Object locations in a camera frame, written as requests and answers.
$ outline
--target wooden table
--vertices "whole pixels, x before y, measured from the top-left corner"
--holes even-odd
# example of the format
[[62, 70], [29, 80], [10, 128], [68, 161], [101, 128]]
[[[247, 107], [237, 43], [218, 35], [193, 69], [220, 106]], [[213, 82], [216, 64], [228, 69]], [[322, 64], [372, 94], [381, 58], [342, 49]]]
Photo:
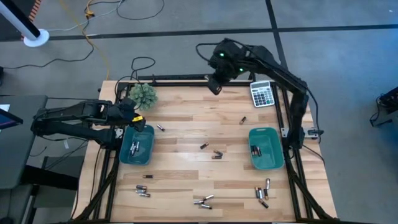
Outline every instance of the wooden table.
[[[101, 100], [114, 101], [115, 83], [103, 82], [99, 96]], [[156, 90], [159, 101], [155, 108], [139, 112], [146, 117], [147, 124], [155, 127], [152, 160], [148, 166], [120, 164], [112, 222], [295, 220], [285, 167], [271, 171], [256, 170], [248, 152], [248, 133], [252, 128], [279, 129], [275, 106], [255, 108], [249, 87], [223, 87], [218, 96], [206, 87], [156, 87]], [[284, 112], [282, 95], [279, 99]], [[243, 116], [247, 120], [239, 125]], [[163, 126], [166, 132], [157, 129], [156, 124]], [[313, 126], [309, 108], [303, 126]], [[210, 145], [200, 150], [199, 147], [205, 142]], [[320, 153], [316, 141], [305, 140], [305, 144]], [[224, 153], [221, 160], [211, 159], [214, 149]], [[82, 212], [90, 200], [97, 152], [98, 145], [91, 141], [80, 177], [75, 216]], [[322, 161], [306, 149], [301, 150], [301, 155], [309, 191], [325, 211], [335, 217]], [[103, 156], [104, 151], [101, 151], [96, 167], [95, 191]], [[143, 174], [152, 174], [154, 178], [143, 179]], [[271, 179], [268, 209], [257, 201], [254, 192], [254, 187], [264, 188], [266, 178]], [[148, 186], [151, 198], [138, 196], [135, 193], [136, 185]], [[305, 217], [302, 194], [299, 189], [297, 192], [302, 216]], [[213, 206], [212, 210], [193, 204], [195, 200], [212, 194], [215, 197], [208, 202]], [[107, 198], [108, 193], [105, 193], [100, 218], [104, 217]]]

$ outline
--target black table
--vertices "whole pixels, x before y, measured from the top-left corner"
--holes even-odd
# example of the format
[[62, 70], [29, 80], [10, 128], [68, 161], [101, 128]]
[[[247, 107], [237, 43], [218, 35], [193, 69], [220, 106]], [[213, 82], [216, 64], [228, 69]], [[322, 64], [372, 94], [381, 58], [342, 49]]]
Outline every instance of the black table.
[[10, 104], [9, 112], [24, 120], [24, 124], [0, 132], [0, 190], [13, 189], [20, 184], [77, 189], [76, 177], [26, 165], [35, 139], [30, 130], [33, 116], [46, 103], [46, 96], [0, 97], [0, 104]]

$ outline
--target teal tray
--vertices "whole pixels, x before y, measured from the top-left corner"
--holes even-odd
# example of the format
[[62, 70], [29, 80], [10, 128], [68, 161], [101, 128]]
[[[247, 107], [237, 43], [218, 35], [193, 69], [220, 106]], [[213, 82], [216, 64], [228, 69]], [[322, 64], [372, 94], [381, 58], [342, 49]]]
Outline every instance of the teal tray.
[[[250, 146], [260, 147], [262, 156], [252, 156]], [[279, 169], [284, 165], [282, 146], [274, 128], [255, 128], [249, 132], [249, 153], [253, 166], [259, 170]]]
[[[133, 141], [139, 141], [139, 151], [131, 156], [130, 148]], [[127, 127], [124, 133], [119, 160], [124, 164], [144, 166], [148, 165], [154, 148], [155, 130], [151, 125], [145, 125], [142, 132]]]

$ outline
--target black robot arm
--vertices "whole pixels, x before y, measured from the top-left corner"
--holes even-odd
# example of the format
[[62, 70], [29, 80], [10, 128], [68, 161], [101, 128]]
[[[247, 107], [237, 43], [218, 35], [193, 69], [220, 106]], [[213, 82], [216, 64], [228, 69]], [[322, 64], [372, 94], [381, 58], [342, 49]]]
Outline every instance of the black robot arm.
[[116, 142], [114, 129], [94, 130], [92, 126], [133, 126], [142, 131], [145, 119], [135, 113], [136, 103], [129, 98], [113, 104], [111, 101], [86, 100], [64, 108], [40, 109], [31, 130], [37, 136], [66, 134], [96, 141], [101, 147], [112, 149]]
[[215, 73], [208, 76], [208, 87], [215, 95], [220, 93], [222, 85], [244, 72], [265, 74], [291, 91], [293, 98], [289, 110], [292, 126], [285, 144], [287, 147], [301, 149], [305, 135], [301, 125], [308, 104], [305, 81], [280, 66], [264, 46], [244, 45], [231, 39], [224, 39], [217, 44], [208, 64], [215, 69]]

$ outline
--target artificial plant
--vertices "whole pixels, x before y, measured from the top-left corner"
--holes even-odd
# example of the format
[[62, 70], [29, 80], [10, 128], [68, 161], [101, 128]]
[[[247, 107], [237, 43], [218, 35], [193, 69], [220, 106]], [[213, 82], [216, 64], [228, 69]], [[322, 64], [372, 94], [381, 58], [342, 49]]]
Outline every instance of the artificial plant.
[[130, 90], [129, 98], [137, 103], [140, 110], [151, 109], [157, 101], [156, 90], [148, 83], [136, 83]]

